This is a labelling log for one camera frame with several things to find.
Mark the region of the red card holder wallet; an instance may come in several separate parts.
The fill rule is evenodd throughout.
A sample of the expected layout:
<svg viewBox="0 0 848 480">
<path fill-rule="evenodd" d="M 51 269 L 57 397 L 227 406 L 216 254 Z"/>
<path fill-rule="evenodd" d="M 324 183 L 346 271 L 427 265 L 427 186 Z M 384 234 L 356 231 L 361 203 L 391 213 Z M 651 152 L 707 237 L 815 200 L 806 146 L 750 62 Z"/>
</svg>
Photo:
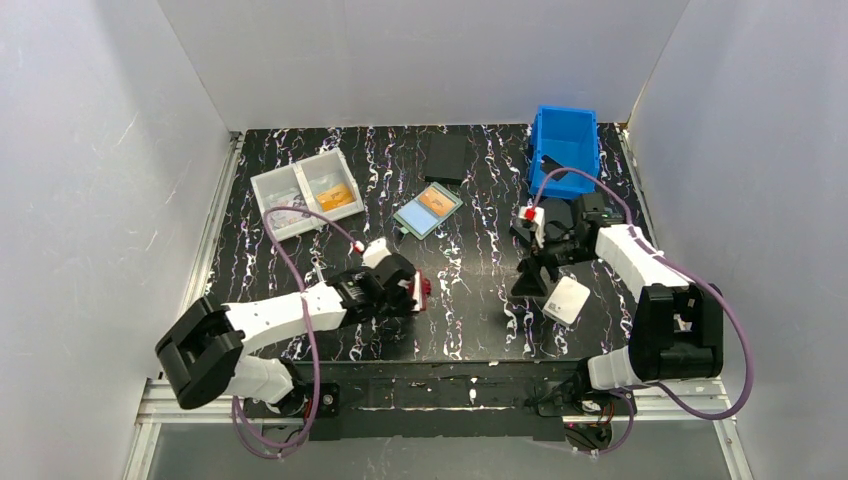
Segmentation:
<svg viewBox="0 0 848 480">
<path fill-rule="evenodd" d="M 421 270 L 416 271 L 408 290 L 414 302 L 411 311 L 415 314 L 426 311 L 427 302 L 432 292 L 432 286 L 430 280 Z"/>
</svg>

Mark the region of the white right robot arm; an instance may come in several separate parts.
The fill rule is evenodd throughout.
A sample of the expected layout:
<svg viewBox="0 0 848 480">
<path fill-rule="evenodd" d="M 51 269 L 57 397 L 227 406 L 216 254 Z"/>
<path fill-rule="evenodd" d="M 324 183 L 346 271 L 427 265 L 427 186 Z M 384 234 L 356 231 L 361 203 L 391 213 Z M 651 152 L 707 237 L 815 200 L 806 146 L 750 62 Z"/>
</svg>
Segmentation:
<svg viewBox="0 0 848 480">
<path fill-rule="evenodd" d="M 547 222 L 539 206 L 520 208 L 516 226 L 529 242 L 529 253 L 519 263 L 512 296 L 540 297 L 548 317 L 570 325 L 590 290 L 559 270 L 601 260 L 637 302 L 628 343 L 580 360 L 571 391 L 583 394 L 718 376 L 723 368 L 723 313 L 716 298 L 664 265 L 640 228 L 607 210 L 600 194 L 579 196 L 571 215 L 573 224 L 565 227 Z"/>
</svg>

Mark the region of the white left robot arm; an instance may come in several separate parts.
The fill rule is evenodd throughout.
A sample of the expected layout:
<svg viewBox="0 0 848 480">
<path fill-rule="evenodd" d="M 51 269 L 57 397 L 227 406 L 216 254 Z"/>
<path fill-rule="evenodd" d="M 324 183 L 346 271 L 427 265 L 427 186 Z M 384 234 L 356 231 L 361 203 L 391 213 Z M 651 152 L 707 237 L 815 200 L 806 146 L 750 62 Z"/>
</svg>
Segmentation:
<svg viewBox="0 0 848 480">
<path fill-rule="evenodd" d="M 426 308 L 429 280 L 392 253 L 323 282 L 261 301 L 223 304 L 212 295 L 195 300 L 163 335 L 155 354 L 184 410 L 222 395 L 253 398 L 277 408 L 302 405 L 312 385 L 296 368 L 262 359 L 257 351 L 315 332 L 378 318 L 408 318 Z"/>
</svg>

